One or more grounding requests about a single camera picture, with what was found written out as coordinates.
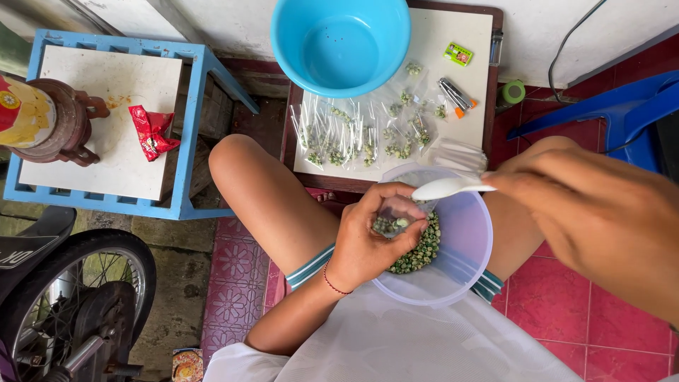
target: concrete floor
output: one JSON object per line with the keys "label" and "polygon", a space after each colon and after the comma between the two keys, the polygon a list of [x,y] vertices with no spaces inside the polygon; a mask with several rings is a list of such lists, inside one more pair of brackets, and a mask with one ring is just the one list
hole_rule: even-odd
{"label": "concrete floor", "polygon": [[[5,182],[0,180],[0,194]],[[214,185],[192,199],[195,206],[218,207]],[[12,236],[30,226],[45,205],[0,198],[0,235]],[[198,347],[207,293],[215,219],[176,222],[78,210],[73,233],[95,228],[132,232],[151,247],[157,285],[151,314],[130,354],[130,363],[145,365],[141,377],[159,381],[170,377],[172,350]]]}

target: white plastic spoon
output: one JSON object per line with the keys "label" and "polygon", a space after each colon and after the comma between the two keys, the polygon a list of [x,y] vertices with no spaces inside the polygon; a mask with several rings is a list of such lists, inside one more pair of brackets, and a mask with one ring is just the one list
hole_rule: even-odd
{"label": "white plastic spoon", "polygon": [[495,191],[497,188],[481,183],[480,179],[469,177],[446,177],[436,179],[413,191],[414,201],[433,201],[465,191]]}

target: foot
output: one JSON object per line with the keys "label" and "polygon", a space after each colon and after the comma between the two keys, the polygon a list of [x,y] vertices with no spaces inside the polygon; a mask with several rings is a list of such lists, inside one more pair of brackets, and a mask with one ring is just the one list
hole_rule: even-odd
{"label": "foot", "polygon": [[324,194],[318,195],[316,199],[320,202],[326,202],[326,201],[336,201],[337,197],[335,196],[334,192],[326,192]]}

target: small green box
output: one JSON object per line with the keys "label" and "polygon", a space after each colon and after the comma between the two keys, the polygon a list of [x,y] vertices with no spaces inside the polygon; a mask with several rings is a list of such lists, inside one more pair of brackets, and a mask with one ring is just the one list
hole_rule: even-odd
{"label": "small green box", "polygon": [[443,57],[446,57],[452,62],[458,63],[463,67],[469,64],[469,61],[471,61],[471,57],[473,55],[474,54],[472,52],[469,52],[467,49],[464,49],[454,42],[448,44],[448,47],[446,47],[445,52],[443,53]]}

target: blue plastic basin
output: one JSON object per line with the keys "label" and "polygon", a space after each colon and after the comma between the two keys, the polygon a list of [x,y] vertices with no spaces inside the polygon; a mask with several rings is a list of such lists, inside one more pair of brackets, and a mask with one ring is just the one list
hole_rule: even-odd
{"label": "blue plastic basin", "polygon": [[405,0],[279,0],[271,22],[278,64],[301,88],[330,98],[389,80],[410,44]]}

